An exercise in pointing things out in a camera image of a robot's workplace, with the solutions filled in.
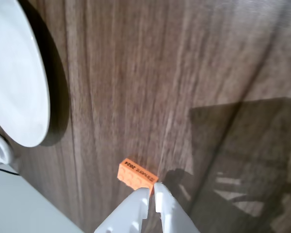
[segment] white surface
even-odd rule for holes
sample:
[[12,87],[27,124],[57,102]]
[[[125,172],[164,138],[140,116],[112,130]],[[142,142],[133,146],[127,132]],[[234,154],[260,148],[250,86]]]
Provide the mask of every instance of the white surface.
[[0,126],[34,147],[49,128],[46,74],[34,34],[16,0],[0,0]]
[[11,147],[0,136],[0,163],[9,164],[13,160],[13,151]]
[[94,233],[140,233],[142,219],[147,218],[149,189],[139,188],[130,194],[103,221]]
[[0,233],[81,232],[22,177],[0,172]]
[[155,183],[154,192],[155,209],[161,214],[163,233],[199,233],[165,185]]

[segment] wooden table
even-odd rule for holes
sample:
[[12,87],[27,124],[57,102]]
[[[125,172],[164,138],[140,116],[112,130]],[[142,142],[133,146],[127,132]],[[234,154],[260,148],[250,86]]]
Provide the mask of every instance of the wooden table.
[[[291,233],[291,0],[21,0],[51,127],[20,174],[92,233],[157,174],[202,233]],[[143,232],[162,231],[151,201]]]

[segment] lego brick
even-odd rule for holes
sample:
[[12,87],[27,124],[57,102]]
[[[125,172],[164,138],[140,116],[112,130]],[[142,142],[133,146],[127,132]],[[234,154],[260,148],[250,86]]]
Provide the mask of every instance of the lego brick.
[[139,166],[130,159],[120,163],[117,178],[134,190],[145,187],[153,192],[154,184],[159,180],[157,176]]

